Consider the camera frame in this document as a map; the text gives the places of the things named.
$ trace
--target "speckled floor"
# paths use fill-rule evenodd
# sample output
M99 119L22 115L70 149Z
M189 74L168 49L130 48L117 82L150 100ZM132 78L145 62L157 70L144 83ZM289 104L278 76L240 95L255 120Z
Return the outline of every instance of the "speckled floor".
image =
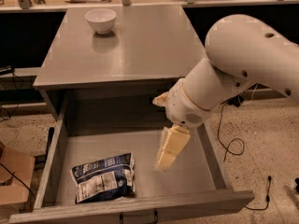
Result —
M211 118L217 133L221 107ZM0 122L0 140L9 147L33 156L45 152L48 128L55 122L43 104L22 105L9 121ZM270 203L265 211L241 210L237 214L201 217L164 222L164 224L199 223L299 223L299 194L294 179L299 177L299 105L285 98L246 101L239 108L224 107L221 140L228 144L233 138L245 141L242 156L228 154L224 163L235 190L252 189L253 208L266 206L267 177L272 176ZM220 157L225 150L218 145ZM232 145L234 151L240 145ZM42 170L35 170L31 188L36 193Z

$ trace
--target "black cable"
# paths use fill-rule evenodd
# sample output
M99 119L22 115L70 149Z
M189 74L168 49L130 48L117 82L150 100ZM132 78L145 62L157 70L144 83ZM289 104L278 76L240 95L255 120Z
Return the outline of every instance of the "black cable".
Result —
M269 203L270 203L269 193L270 193L270 187L271 187L271 180L272 180L272 177L270 175L270 176L268 176L268 189L267 189L267 195L265 197L265 200L267 201L266 207L264 207L264 208L250 208L248 206L245 206L245 208L247 208L250 211L264 211L264 210L268 209Z
M12 72L11 74L12 74L12 82L13 82L13 86L15 87L15 90L10 95L7 96L7 98L4 100L4 102L7 101L8 98L10 98L10 96L13 96L15 94L15 92L20 90L24 84L24 80L21 77L18 77L14 72ZM19 87L17 86L16 79L18 79L19 82L21 83L21 85ZM16 112L19 105L20 105L20 101L18 100L16 107L12 110L12 112L9 112L8 109L2 107L2 104L0 104L0 122L10 120L11 117Z
M221 119L220 119L220 121L219 121L219 126L218 126L218 130L217 130L217 138L218 138L218 141L221 143L221 145L222 145L223 148L225 149L225 155L224 155L224 160L223 160L223 161L226 161L227 153L230 153L230 154L235 155L235 156L241 156L241 155L244 153L244 150L245 150L245 142L244 142L242 139L240 139L240 138L235 138L235 139L233 139L233 140L228 144L228 146L226 146L225 144L223 144L223 142L222 142L221 139L220 139L220 130L221 130L221 124L222 124L222 118L223 118L223 109L224 109L224 107L225 107L226 105L228 105L228 104L224 104L224 105L222 106L222 108L221 108ZM242 145L242 150L241 150L239 153L235 153L235 152L232 152L231 150L229 150L231 144L232 144L233 142L237 142L237 141L239 141L239 142L241 143L241 145Z
M35 194L28 188L28 186L23 182L23 181L21 181L18 177L16 177L13 173L11 173L9 170L8 170L8 168L4 165L4 164L2 164L1 162L0 162L0 165L6 170L6 171L8 171L13 177L15 177L19 182L21 182L29 191L30 191L30 193L33 195L33 197L34 198L36 198L36 196L35 196Z

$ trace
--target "bowl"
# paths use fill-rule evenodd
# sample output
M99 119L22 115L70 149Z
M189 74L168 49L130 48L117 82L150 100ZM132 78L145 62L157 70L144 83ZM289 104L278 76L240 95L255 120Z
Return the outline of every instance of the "bowl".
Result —
M116 12L110 9L98 8L85 14L85 19L98 34L107 34L115 24Z

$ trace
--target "open drawer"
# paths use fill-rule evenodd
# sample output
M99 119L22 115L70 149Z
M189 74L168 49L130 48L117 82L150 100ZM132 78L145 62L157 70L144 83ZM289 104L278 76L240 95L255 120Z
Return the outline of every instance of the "open drawer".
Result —
M67 91L34 211L14 215L10 223L157 223L235 213L253 200L252 191L231 187L208 123L192 131L169 170L155 169L162 128L171 124L151 103L154 95ZM75 204L70 169L125 152L135 156L135 196Z

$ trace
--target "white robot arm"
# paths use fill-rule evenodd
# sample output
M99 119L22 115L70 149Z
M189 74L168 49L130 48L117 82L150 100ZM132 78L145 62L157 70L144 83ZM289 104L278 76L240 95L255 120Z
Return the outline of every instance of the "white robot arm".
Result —
M158 153L161 170L187 144L190 128L254 83L299 101L299 48L262 21L247 15L225 17L210 28L205 47L206 57L154 100L163 99L166 116L174 123Z

